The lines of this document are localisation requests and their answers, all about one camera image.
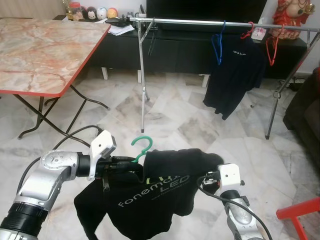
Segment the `red statue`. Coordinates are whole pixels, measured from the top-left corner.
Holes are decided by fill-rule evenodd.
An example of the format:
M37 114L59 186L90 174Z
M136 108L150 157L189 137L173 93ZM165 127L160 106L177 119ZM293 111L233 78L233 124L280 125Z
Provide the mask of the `red statue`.
M278 7L273 15L273 24L285 26L298 26L306 24L310 14L315 11L315 5L310 0L278 0ZM280 39L297 39L300 31L272 29L270 33Z

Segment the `green hanger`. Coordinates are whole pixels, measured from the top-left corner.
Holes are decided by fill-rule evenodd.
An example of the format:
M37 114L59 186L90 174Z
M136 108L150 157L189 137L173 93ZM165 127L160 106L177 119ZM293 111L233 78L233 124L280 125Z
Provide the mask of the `green hanger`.
M135 160L132 161L133 163L137 163L137 162L139 161L139 158L140 158L141 156L146 155L146 154L147 154L147 151L151 148L152 143L153 143L152 138L149 137L149 136L138 136L137 138L135 138L135 139L132 141L131 145L132 145L132 146L135 145L135 143L136 143L137 141L139 141L140 139L148 139L148 140L149 140L149 146L147 146L145 149L143 149L143 150L141 151L141 153L135 158Z

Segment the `red table edge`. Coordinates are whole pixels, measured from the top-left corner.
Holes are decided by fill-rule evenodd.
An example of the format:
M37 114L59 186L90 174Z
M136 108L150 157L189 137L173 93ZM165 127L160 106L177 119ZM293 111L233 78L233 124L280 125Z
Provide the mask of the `red table edge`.
M83 61L83 63L80 65L80 67L78 68L78 70L74 73L74 75L72 76L72 78L70 79L70 81L68 82L67 85L65 85L64 89L62 89L61 92L59 93L41 93L41 92L32 92L32 91L12 91L12 90L1 90L0 89L0 94L18 94L18 95L29 95L29 96L38 96L38 97L49 97L49 98L59 98L62 97L65 92L67 91L67 89L70 87L70 85L73 83L73 81L76 79L76 77L78 76L78 74L80 73L80 71L84 68L84 66L86 65L86 63L88 62L89 58L92 56L92 54L95 52L95 50L97 49L97 47L100 45L100 43L102 42L102 40L105 38L105 36L107 35L109 29L111 28L111 25L109 24L109 27L107 30L105 30L105 33L101 36L101 38L99 39L99 41L96 43L96 45L94 46L94 48L92 49L92 51L89 53L89 55L85 58L85 60Z

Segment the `table leg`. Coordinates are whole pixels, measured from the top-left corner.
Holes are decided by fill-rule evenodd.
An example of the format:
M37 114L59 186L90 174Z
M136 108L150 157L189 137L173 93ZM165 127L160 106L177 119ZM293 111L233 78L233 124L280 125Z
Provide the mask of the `table leg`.
M72 126L74 125L75 121L77 120L81 110L84 108L84 105L86 104L86 99L83 101L83 103L81 104L79 110L76 112L74 118L72 119L72 122L70 123L68 129L66 130L66 133L69 133L69 131L71 130Z
M54 125L49 119L46 118L46 116L44 116L41 111L35 109L30 103L28 103L23 97L21 97L20 95L18 94L14 94L14 96L20 100L24 105L26 105L32 112L34 112L35 114L38 115L38 117L40 117L43 121L45 121L47 124L49 124L54 130L56 130L58 133L64 135L64 136L68 136L68 134L64 131L62 131L60 128L58 128L56 125ZM74 136L71 136L70 137L71 139L73 140L76 140L84 145L86 145L87 147L90 147L90 144L88 144L87 142L77 138L77 137L74 137Z
M44 102L44 105L47 106L48 103L50 103L50 102L52 102L52 101L55 101L56 99L58 100L59 97L54 97L54 98L48 99L47 101Z
M100 101L96 101L96 100L87 98L86 96L83 96L74 86L70 85L70 88L71 88L76 94L78 94L81 98L83 98L83 99L85 99L85 100L87 100L87 101L89 101L89 102L99 104L99 105L105 107L106 109L109 108L107 105L103 104L103 103L100 102Z
M58 101L59 97L56 98L52 98L54 100L53 104L48 108L48 110L45 112L44 116L46 117L48 115L48 113L51 111L51 109L54 107L54 105L56 104L56 102ZM43 109L43 105L46 105L46 103L44 103L44 97L41 96L40 97L40 101L39 101L39 108L38 111L40 113L42 113L42 109ZM18 139L22 139L23 135L27 134L27 133L31 133L35 130L37 130L40 126L40 124L42 123L42 118L38 115L37 120L36 120L36 124L34 128L31 128L29 130L23 131L22 133L20 133L20 135L18 136Z
M44 96L41 96L40 97L40 101L39 101L39 108L38 108L38 112L42 114L42 109L44 107L44 99L45 97ZM28 130L25 130L23 131L22 133L20 133L20 135L18 136L18 139L22 139L23 135L27 134L27 133L31 133L35 130L37 130L41 124L41 117L38 115L37 119L36 119L36 124L35 124L35 127L31 128L31 129L28 129Z

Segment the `hanging t-shirt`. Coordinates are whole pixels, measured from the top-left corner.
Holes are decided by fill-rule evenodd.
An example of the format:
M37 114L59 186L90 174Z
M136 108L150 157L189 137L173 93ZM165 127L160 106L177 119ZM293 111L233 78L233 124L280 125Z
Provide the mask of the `hanging t-shirt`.
M267 59L251 37L222 36L222 62L213 68L203 103L226 120L246 91L258 88Z
M108 192L101 180L88 185L74 199L78 218L89 240L97 240L95 231L106 213L129 239L150 239L170 229L173 214L192 212L198 177L222 163L220 156L199 149L148 152L141 182L126 172L109 179Z

